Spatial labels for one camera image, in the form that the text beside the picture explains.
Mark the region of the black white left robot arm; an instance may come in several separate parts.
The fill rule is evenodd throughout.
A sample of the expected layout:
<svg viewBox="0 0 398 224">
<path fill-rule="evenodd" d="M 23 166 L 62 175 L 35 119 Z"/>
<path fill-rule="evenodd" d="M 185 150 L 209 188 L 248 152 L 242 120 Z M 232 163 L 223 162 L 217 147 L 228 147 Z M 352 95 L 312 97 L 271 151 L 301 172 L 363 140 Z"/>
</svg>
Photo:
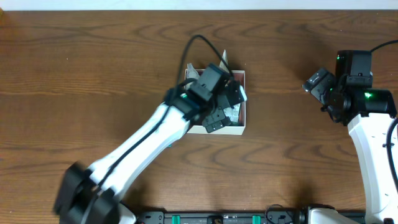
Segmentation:
<svg viewBox="0 0 398 224">
<path fill-rule="evenodd" d="M 178 101 L 197 99 L 181 85 L 169 89 L 149 120 L 117 149 L 89 167 L 76 162 L 65 171 L 53 206 L 60 223 L 137 223 L 121 200 L 139 174 L 189 130 Z"/>
</svg>

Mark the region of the white cosmetic tube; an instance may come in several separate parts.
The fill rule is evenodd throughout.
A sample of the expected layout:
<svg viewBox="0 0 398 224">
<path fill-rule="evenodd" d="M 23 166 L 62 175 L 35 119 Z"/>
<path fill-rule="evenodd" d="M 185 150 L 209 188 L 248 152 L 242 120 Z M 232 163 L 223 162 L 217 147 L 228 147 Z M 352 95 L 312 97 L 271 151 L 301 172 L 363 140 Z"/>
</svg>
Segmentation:
<svg viewBox="0 0 398 224">
<path fill-rule="evenodd" d="M 219 67 L 224 71 L 228 72 L 228 58 L 226 50 L 223 51 L 222 60 L 220 61 Z"/>
</svg>

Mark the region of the green white soap box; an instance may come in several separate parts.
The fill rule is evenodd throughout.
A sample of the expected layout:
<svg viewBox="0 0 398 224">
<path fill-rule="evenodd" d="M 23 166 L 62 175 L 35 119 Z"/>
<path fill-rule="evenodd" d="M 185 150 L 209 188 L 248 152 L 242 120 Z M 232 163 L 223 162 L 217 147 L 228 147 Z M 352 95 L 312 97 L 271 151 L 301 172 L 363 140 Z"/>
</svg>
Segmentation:
<svg viewBox="0 0 398 224">
<path fill-rule="evenodd" d="M 224 114 L 230 119 L 232 126 L 239 126 L 239 115 L 241 111 L 241 103 L 236 104 L 230 108 L 225 108 Z"/>
</svg>

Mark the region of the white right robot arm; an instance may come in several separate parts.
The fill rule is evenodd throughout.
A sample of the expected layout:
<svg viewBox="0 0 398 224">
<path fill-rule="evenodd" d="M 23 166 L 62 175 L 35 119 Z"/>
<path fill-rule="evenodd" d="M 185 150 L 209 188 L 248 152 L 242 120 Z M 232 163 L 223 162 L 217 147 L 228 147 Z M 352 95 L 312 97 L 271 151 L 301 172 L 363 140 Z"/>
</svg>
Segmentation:
<svg viewBox="0 0 398 224">
<path fill-rule="evenodd" d="M 366 197 L 366 223 L 397 223 L 397 110 L 389 90 L 350 86 L 321 68 L 303 89 L 334 123 L 348 128 L 359 160 Z"/>
</svg>

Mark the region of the clear spray bottle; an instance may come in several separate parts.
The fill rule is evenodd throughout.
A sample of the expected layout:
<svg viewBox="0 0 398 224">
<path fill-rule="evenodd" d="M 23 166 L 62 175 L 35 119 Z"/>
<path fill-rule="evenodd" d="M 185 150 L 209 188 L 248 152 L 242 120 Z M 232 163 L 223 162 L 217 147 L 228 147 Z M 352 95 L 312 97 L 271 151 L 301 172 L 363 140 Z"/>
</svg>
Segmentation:
<svg viewBox="0 0 398 224">
<path fill-rule="evenodd" d="M 199 79 L 199 74 L 198 72 L 194 69 L 193 65 L 191 63 L 187 64 L 187 74 L 186 74 L 186 81 L 187 84 L 185 85 L 186 89 L 189 89 L 190 86 L 195 82 L 196 80 Z"/>
</svg>

